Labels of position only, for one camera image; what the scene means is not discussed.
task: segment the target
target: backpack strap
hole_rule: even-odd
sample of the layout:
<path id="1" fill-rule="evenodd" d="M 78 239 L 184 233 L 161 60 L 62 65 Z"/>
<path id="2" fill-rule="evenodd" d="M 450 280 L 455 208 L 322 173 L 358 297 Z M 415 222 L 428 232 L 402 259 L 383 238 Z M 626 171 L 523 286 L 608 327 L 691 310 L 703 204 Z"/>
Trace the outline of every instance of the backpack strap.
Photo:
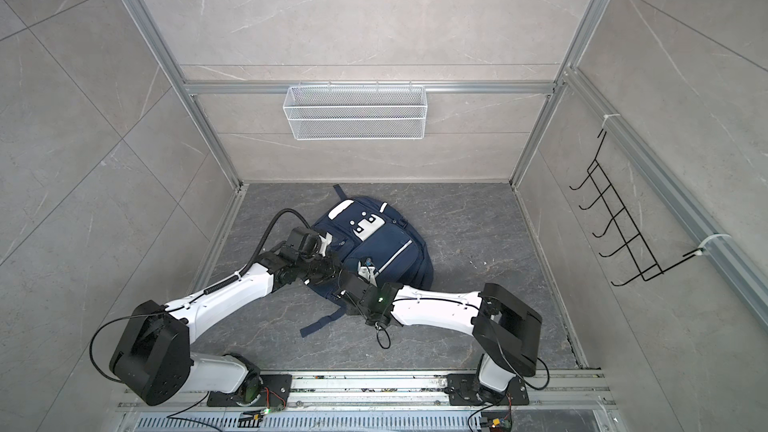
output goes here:
<path id="1" fill-rule="evenodd" d="M 299 330 L 301 333 L 301 337 L 305 338 L 307 335 L 314 334 L 315 332 L 321 330 L 326 325 L 330 324 L 331 322 L 339 320 L 344 314 L 346 313 L 346 304 L 342 303 L 342 305 L 339 307 L 339 310 L 336 312 L 333 312 L 331 315 L 326 315 L 325 317 L 321 317 L 315 322 L 314 324 L 309 324 L 306 327 Z"/>
<path id="2" fill-rule="evenodd" d="M 347 196 L 339 184 L 334 185 L 333 190 L 336 191 L 336 194 L 339 196 L 340 200 L 347 200 Z"/>

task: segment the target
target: black wire rack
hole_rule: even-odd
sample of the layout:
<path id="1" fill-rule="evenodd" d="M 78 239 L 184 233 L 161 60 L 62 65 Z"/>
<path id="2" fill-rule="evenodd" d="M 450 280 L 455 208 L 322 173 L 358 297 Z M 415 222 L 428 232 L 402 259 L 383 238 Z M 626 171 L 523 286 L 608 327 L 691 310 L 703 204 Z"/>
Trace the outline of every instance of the black wire rack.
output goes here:
<path id="1" fill-rule="evenodd" d="M 624 286 L 626 284 L 629 284 L 630 282 L 632 282 L 633 280 L 635 280 L 638 277 L 642 278 L 644 281 L 648 282 L 649 280 L 651 280 L 653 278 L 656 278 L 656 277 L 658 277 L 659 275 L 662 275 L 665 272 L 668 272 L 672 268 L 677 267 L 678 265 L 682 264 L 683 262 L 686 262 L 687 260 L 690 260 L 690 259 L 692 259 L 694 257 L 697 257 L 699 254 L 696 254 L 696 253 L 697 252 L 700 253 L 703 250 L 702 247 L 698 247 L 698 248 L 695 248 L 694 250 L 692 250 L 690 252 L 686 252 L 685 254 L 683 254 L 683 258 L 681 260 L 679 260 L 675 264 L 670 265 L 667 268 L 662 268 L 661 267 L 661 264 L 659 264 L 659 261 L 656 259 L 656 255 L 654 255 L 654 252 L 651 250 L 650 246 L 648 245 L 648 242 L 646 242 L 645 237 L 643 236 L 643 233 L 640 231 L 640 228 L 638 227 L 638 224 L 634 221 L 634 218 L 629 213 L 629 209 L 624 204 L 624 200 L 621 198 L 621 195 L 619 195 L 619 192 L 614 187 L 614 184 L 610 181 L 610 178 L 608 177 L 608 174 L 605 173 L 605 170 L 600 165 L 600 161 L 598 160 L 598 156 L 600 155 L 600 149 L 602 149 L 602 147 L 603 147 L 603 142 L 605 142 L 605 129 L 600 130 L 600 133 L 598 134 L 598 139 L 600 139 L 600 145 L 598 146 L 598 150 L 594 154 L 594 158 L 592 159 L 592 162 L 590 162 L 589 167 L 587 167 L 587 177 L 582 181 L 582 183 L 579 185 L 579 187 L 574 188 L 574 187 L 570 187 L 569 186 L 569 188 L 571 190 L 579 190 L 581 187 L 584 186 L 584 184 L 587 183 L 587 181 L 591 181 L 592 182 L 592 184 L 594 185 L 595 189 L 598 192 L 600 192 L 600 195 L 598 195 L 598 197 L 595 200 L 593 200 L 592 203 L 589 206 L 587 206 L 587 207 L 579 206 L 579 208 L 581 210 L 589 210 L 595 204 L 597 204 L 600 200 L 602 200 L 603 204 L 605 204 L 605 207 L 608 210 L 608 214 L 610 214 L 610 220 L 608 221 L 608 224 L 605 226 L 605 230 L 603 230 L 600 235 L 595 234 L 594 232 L 592 232 L 592 235 L 595 236 L 596 238 L 603 237 L 605 234 L 608 233 L 608 230 L 610 229 L 610 226 L 613 224 L 613 225 L 616 225 L 616 230 L 618 231 L 619 235 L 621 236 L 621 240 L 623 242 L 623 244 L 619 248 L 617 248 L 616 250 L 614 250 L 610 254 L 605 255 L 605 254 L 602 254 L 601 252 L 599 252 L 600 256 L 607 258 L 607 257 L 610 257 L 612 255 L 615 255 L 615 254 L 619 253 L 620 250 L 626 248 L 627 251 L 629 252 L 630 257 L 632 257 L 632 262 L 634 263 L 634 266 L 638 270 L 638 273 L 636 275 L 634 275 L 633 277 L 629 278 L 626 282 L 622 282 L 620 284 L 617 284 L 616 282 L 610 281 L 610 284 L 615 286 L 615 287 L 622 287 L 622 286 Z M 604 187 L 602 189 L 600 189 L 600 187 L 598 186 L 597 181 L 595 181 L 595 179 L 594 179 L 594 174 L 596 172 L 598 172 L 598 171 L 600 172 L 600 174 L 602 174 L 602 176 L 605 178 L 606 183 L 608 184 L 606 187 Z M 609 190 L 613 191 L 613 193 L 618 198 L 619 204 L 621 205 L 621 208 L 619 210 L 617 210 L 616 212 L 613 212 L 611 206 L 608 204 L 608 201 L 605 200 L 605 193 L 608 192 Z M 627 238 L 627 236 L 629 234 L 624 235 L 624 232 L 621 230 L 621 227 L 619 227 L 619 224 L 616 221 L 616 219 L 622 213 L 626 214 L 629 217 L 629 220 L 630 220 L 630 222 L 631 222 L 631 224 L 632 224 L 632 226 L 634 227 L 634 230 L 635 230 L 635 234 L 632 235 L 629 238 Z M 650 257 L 654 261 L 654 263 L 651 266 L 649 266 L 649 267 L 647 267 L 645 269 L 640 268 L 640 265 L 638 264 L 638 260 L 635 257 L 634 252 L 632 252 L 632 248 L 630 247 L 630 244 L 633 241 L 636 241 L 636 240 L 641 240 L 642 241 L 643 245 L 648 250 L 648 253 L 650 254 Z M 653 273 L 649 277 L 644 275 L 647 272 L 650 272 L 651 270 L 653 270 L 654 268 L 656 268 L 658 271 Z"/>

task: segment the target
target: backpack pocket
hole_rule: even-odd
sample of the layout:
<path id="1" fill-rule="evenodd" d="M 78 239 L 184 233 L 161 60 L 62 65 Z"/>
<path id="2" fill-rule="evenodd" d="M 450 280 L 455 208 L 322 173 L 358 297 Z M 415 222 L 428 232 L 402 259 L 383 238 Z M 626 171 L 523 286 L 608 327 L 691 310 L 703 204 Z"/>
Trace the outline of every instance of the backpack pocket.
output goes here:
<path id="1" fill-rule="evenodd" d="M 354 270 L 357 262 L 370 257 L 376 266 L 376 283 L 400 282 L 418 259 L 419 248 L 400 227 L 385 224 L 370 239 L 351 251 L 345 265 Z"/>

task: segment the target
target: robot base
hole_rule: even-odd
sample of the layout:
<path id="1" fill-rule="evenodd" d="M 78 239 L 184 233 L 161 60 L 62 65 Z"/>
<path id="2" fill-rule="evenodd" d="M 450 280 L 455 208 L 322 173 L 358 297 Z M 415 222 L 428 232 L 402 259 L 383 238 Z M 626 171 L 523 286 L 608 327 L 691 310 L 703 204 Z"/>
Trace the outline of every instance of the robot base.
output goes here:
<path id="1" fill-rule="evenodd" d="M 446 393 L 451 405 L 484 405 L 508 403 L 504 395 L 480 386 L 476 374 L 448 374 Z M 512 405 L 528 405 L 528 390 L 519 376 L 515 375 L 507 386 Z"/>
<path id="2" fill-rule="evenodd" d="M 259 397 L 249 407 L 252 408 L 264 408 L 266 407 L 266 390 L 270 390 L 270 406 L 275 407 L 278 404 L 283 405 L 283 399 L 288 401 L 290 395 L 290 385 L 293 377 L 290 374 L 264 374 L 260 376 L 261 389 Z M 223 392 L 211 392 L 208 396 L 206 405 L 208 407 L 239 407 L 243 398 L 240 394 L 225 394 Z"/>

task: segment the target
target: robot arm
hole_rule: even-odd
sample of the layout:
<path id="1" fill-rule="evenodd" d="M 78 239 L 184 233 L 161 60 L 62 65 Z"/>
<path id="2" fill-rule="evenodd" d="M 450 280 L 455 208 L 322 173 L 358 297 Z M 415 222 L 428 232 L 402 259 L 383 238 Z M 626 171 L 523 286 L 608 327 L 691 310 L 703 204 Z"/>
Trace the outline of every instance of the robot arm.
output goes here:
<path id="1" fill-rule="evenodd" d="M 110 361 L 110 370 L 148 405 L 180 390 L 216 390 L 248 405 L 260 391 L 259 369 L 236 354 L 219 357 L 190 352 L 190 344 L 216 322 L 258 298 L 299 279 L 305 284 L 334 281 L 366 324 L 387 328 L 431 325 L 472 335 L 485 355 L 477 371 L 477 396 L 503 397 L 515 375 L 533 376 L 542 318 L 503 287 L 450 294 L 403 284 L 370 283 L 368 274 L 342 270 L 326 254 L 331 236 L 294 228 L 287 241 L 255 262 L 202 291 L 160 306 L 148 301 L 134 317 Z"/>

